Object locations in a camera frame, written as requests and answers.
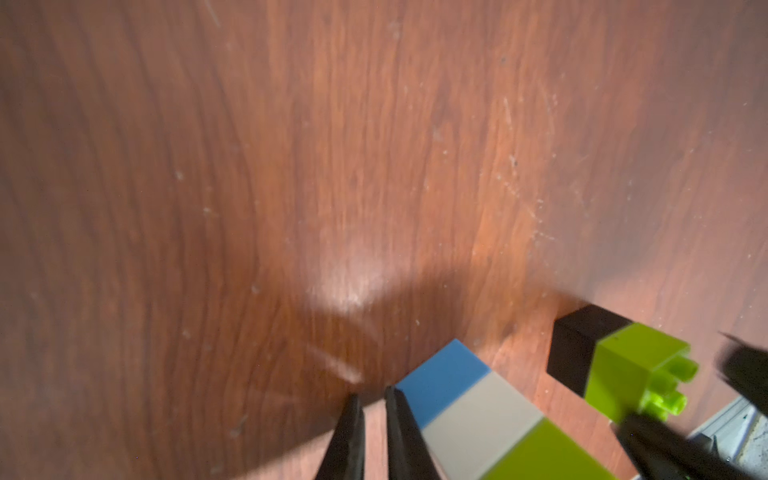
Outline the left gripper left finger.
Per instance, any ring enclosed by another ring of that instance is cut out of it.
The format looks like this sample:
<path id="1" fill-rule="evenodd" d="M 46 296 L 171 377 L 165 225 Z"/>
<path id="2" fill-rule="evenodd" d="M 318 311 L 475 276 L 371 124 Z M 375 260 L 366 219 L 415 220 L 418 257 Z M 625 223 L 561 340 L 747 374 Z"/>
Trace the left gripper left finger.
<path id="1" fill-rule="evenodd" d="M 358 394 L 350 394 L 317 470 L 316 480 L 362 480 L 365 472 L 365 415 Z"/>

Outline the white lego brick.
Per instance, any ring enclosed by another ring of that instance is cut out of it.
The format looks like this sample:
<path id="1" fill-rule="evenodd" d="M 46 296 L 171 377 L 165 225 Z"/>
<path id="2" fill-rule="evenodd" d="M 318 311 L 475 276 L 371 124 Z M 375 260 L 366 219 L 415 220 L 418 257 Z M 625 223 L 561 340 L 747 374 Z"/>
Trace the white lego brick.
<path id="1" fill-rule="evenodd" d="M 543 418 L 495 372 L 488 373 L 422 431 L 449 479 L 480 479 Z"/>

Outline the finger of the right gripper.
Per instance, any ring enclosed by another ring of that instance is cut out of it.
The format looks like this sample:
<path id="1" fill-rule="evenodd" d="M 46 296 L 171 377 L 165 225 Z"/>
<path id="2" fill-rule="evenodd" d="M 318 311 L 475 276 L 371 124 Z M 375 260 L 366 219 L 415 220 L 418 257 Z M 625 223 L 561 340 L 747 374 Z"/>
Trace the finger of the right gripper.
<path id="1" fill-rule="evenodd" d="M 717 360 L 721 378 L 767 416 L 767 351 L 729 333 L 721 335 L 728 340 Z"/>

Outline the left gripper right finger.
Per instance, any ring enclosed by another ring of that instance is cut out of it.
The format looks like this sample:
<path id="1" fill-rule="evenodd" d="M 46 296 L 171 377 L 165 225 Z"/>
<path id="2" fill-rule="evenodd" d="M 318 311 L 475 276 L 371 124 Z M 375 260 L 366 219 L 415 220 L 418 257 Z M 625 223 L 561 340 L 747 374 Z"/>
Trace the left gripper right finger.
<path id="1" fill-rule="evenodd" d="M 385 390 L 389 480 L 440 479 L 404 393 Z"/>

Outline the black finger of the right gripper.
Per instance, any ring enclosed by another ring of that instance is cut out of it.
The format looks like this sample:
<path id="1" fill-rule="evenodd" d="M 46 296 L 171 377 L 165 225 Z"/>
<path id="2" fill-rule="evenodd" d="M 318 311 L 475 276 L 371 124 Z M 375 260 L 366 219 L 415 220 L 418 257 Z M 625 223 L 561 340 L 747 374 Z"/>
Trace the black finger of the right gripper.
<path id="1" fill-rule="evenodd" d="M 719 455 L 717 437 L 685 438 L 660 420 L 630 414 L 614 434 L 641 479 L 752 480 Z"/>

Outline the green lego brick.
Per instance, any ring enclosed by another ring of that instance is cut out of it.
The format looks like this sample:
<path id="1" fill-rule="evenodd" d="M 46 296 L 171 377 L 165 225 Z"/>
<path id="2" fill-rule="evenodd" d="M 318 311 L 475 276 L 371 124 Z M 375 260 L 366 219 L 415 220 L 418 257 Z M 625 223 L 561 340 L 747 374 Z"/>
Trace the green lego brick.
<path id="1" fill-rule="evenodd" d="M 616 424 L 635 413 L 665 422 L 687 405 L 678 386 L 698 373 L 690 351 L 687 342 L 641 323 L 619 329 L 597 342 L 584 399 Z"/>

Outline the black lego brick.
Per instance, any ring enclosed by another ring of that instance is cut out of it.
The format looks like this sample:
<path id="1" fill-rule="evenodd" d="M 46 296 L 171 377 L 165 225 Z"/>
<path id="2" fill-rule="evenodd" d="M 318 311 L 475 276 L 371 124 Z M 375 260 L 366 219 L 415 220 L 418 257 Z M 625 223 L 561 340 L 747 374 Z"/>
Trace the black lego brick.
<path id="1" fill-rule="evenodd" d="M 546 372 L 584 398 L 598 342 L 632 323 L 596 305 L 559 318 L 554 323 Z"/>

